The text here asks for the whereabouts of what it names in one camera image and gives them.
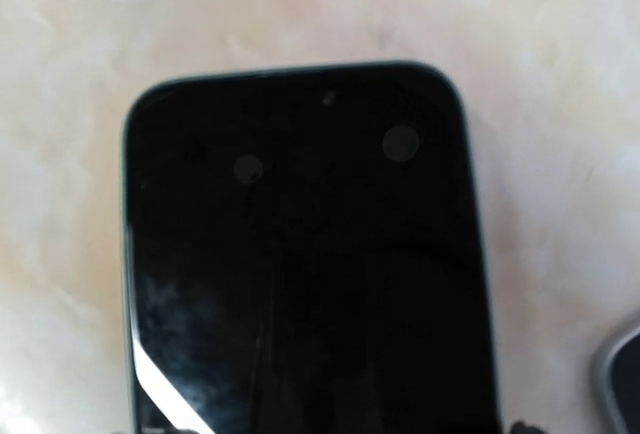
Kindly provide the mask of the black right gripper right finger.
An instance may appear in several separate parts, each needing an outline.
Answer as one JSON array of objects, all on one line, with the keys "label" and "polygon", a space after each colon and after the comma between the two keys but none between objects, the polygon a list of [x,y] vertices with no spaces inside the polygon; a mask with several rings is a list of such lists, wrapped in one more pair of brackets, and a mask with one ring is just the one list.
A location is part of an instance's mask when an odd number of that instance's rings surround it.
[{"label": "black right gripper right finger", "polygon": [[547,434],[547,432],[537,425],[519,420],[510,426],[508,434]]}]

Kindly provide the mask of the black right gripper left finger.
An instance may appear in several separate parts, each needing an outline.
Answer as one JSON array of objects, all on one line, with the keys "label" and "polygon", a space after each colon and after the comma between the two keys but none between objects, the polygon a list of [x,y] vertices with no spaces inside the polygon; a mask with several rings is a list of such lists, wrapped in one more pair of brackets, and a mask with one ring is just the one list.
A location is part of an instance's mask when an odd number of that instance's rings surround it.
[{"label": "black right gripper left finger", "polygon": [[174,426],[141,426],[135,427],[131,432],[112,432],[112,434],[199,434],[191,429],[181,429]]}]

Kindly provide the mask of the large black teal-edged phone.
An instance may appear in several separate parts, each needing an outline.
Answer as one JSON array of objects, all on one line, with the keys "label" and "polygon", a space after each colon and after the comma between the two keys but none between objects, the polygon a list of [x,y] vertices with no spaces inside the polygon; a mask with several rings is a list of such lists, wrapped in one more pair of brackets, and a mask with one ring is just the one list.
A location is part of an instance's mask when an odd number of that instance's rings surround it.
[{"label": "large black teal-edged phone", "polygon": [[132,430],[500,433],[466,119],[396,61],[182,78],[123,133]]}]

